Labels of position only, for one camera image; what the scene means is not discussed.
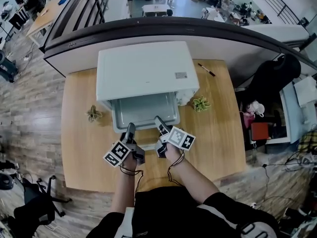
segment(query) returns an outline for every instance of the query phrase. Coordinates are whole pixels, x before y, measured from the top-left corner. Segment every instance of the human hand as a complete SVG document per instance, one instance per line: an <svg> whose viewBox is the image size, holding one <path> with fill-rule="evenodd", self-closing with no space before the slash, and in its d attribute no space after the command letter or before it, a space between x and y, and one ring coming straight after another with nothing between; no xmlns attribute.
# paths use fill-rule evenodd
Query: human hand
<svg viewBox="0 0 317 238"><path fill-rule="evenodd" d="M165 152L165 156L171 163L174 163L180 157L179 149L171 143L167 143L166 147L167 151Z"/></svg>
<svg viewBox="0 0 317 238"><path fill-rule="evenodd" d="M128 154L122 163L122 167L130 171L135 171L137 168L137 160L133 158L132 152Z"/></svg>

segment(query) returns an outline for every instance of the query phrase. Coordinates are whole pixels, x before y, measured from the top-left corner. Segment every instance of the gray floor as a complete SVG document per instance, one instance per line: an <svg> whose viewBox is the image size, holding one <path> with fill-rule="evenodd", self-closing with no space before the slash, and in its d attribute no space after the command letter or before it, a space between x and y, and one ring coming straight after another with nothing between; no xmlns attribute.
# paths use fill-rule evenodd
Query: gray floor
<svg viewBox="0 0 317 238"><path fill-rule="evenodd" d="M192 0L133 0L132 1L132 17L142 17L142 6L147 4L168 4L172 11L173 16L175 17L190 17L190 18L201 18L202 17L202 9L206 7L210 7L205 1L192 1ZM220 13L228 18L228 11L220 9ZM253 21L251 18L248 19L250 25L258 25L261 24L259 19ZM231 20L227 20L226 23L233 24Z"/></svg>

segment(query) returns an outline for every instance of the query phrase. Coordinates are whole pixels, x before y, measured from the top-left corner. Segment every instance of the wooden floor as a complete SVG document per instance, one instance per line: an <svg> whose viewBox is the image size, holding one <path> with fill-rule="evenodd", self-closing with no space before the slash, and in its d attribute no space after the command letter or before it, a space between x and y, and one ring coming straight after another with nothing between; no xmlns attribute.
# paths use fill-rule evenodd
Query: wooden floor
<svg viewBox="0 0 317 238"><path fill-rule="evenodd" d="M32 42L24 37L28 27L17 32L7 46L13 54L10 59L17 60L22 73L14 84L0 78L0 135L3 136L8 157L20 164L22 173L29 172L33 180L41 177L47 181L49 176L57 176L53 191L61 198L71 197L73 202L60 205L66 216L56 217L52 224L67 228L73 238L83 238L109 211L112 194L65 187L60 145L64 78L42 59L43 54L37 47L28 65L22 60L32 50ZM266 155L256 150L247 152L248 170L216 181L216 185L239 202L260 203L267 182L262 164L283 163L290 154ZM286 206L297 207L299 203L276 196L290 197L301 202L311 174L307 170L287 173L283 166L267 167L267 174L270 177L267 201L261 207L279 218ZM23 205L23 194L17 186L10 191L0 191L0 198L0 213L12 215L14 208ZM56 230L59 235L53 235L51 230L43 226L37 232L41 238L54 235L67 237L59 230Z"/></svg>

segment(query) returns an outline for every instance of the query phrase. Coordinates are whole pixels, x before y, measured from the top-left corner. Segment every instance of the balcony railing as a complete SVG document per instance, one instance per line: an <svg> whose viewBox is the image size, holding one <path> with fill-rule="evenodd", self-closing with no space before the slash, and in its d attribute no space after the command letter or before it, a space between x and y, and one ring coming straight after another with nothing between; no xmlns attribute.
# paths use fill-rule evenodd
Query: balcony railing
<svg viewBox="0 0 317 238"><path fill-rule="evenodd" d="M283 0L265 0L276 12L277 16L285 23L297 25L300 20Z"/></svg>

